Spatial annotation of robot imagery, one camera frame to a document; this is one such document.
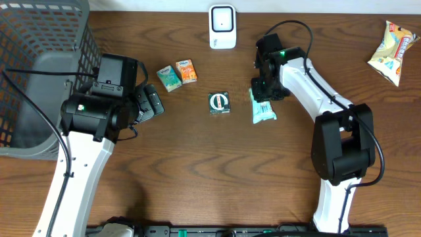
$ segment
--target orange juice box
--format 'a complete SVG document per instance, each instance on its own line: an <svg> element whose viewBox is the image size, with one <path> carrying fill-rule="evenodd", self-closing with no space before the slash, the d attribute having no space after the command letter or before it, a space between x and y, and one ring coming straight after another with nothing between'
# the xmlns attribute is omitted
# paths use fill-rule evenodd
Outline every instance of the orange juice box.
<svg viewBox="0 0 421 237"><path fill-rule="evenodd" d="M197 81L195 68L193 67L193 63L191 62L190 59L177 62L176 68L182 75L183 84Z"/></svg>

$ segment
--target blue wrapper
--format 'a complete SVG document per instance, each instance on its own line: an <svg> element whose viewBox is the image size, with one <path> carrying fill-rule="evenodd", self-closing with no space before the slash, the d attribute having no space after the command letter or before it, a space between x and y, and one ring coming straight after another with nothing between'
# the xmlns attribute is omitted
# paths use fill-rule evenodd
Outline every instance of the blue wrapper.
<svg viewBox="0 0 421 237"><path fill-rule="evenodd" d="M276 120L276 114L272 110L269 101L258 103L253 97L251 88L249 89L251 103L253 104L253 124L256 124L262 120L274 119Z"/></svg>

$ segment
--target small carton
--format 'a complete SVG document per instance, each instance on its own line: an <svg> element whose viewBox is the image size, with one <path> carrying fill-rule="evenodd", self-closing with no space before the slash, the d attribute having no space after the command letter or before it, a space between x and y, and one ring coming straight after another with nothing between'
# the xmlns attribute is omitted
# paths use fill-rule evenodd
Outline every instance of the small carton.
<svg viewBox="0 0 421 237"><path fill-rule="evenodd" d="M171 65L159 70L157 74L168 92L171 92L172 90L182 86L182 82L178 78L174 69L172 69Z"/></svg>
<svg viewBox="0 0 421 237"><path fill-rule="evenodd" d="M193 63L191 62L190 59L177 62L176 68L182 75L183 84L197 81L195 68L193 67Z"/></svg>

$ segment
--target snack packet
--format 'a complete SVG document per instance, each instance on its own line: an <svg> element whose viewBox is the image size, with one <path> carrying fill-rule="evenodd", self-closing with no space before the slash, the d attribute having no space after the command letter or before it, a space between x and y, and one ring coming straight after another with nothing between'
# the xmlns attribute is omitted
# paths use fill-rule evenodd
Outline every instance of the snack packet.
<svg viewBox="0 0 421 237"><path fill-rule="evenodd" d="M272 106L270 106L269 101L265 101L262 103L258 103L255 101L255 98L253 97L253 92L251 91L251 88L249 89L250 92L250 99L251 103L253 104L253 124L256 124L260 121L265 121L268 119L274 119L276 120L276 114L272 110Z"/></svg>
<svg viewBox="0 0 421 237"><path fill-rule="evenodd" d="M183 84L197 81L195 68L193 67L193 63L190 59L177 62L176 67L182 75Z"/></svg>
<svg viewBox="0 0 421 237"><path fill-rule="evenodd" d="M399 86L403 54L420 38L390 21L386 21L383 41L368 64L382 76Z"/></svg>
<svg viewBox="0 0 421 237"><path fill-rule="evenodd" d="M172 69L171 65L159 70L157 74L168 92L171 92L172 90L182 86L182 82L178 78L174 69Z"/></svg>

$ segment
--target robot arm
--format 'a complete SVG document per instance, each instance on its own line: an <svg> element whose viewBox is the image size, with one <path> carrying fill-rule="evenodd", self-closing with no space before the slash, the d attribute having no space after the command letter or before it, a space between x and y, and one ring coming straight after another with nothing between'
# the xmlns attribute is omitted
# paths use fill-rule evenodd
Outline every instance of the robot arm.
<svg viewBox="0 0 421 237"><path fill-rule="evenodd" d="M374 143L347 111L332 103L305 73L305 53L299 47L284 49L277 34L264 36L257 42L255 67L260 78L251 80L254 98L258 101L281 100L293 93L314 121L311 158L322 178L318 208L313 223L320 232L337 233L345 189L359 184L369 166L374 164ZM367 105L353 105L341 97L314 69L311 60L307 67L314 79L336 100L348 107L369 127L373 128L372 113ZM351 132L341 139L340 132ZM348 228L348 213L354 190L351 190L340 233Z"/></svg>
<svg viewBox="0 0 421 237"><path fill-rule="evenodd" d="M145 81L136 86L138 65ZM62 104L62 138L71 156L71 175L54 220L53 210L66 171L66 159L60 147L47 201L33 237L45 237L51 221L53 237L85 236L99 177L120 131L164 112L153 85L146 86L146 83L143 63L105 54L91 95L76 92Z"/></svg>

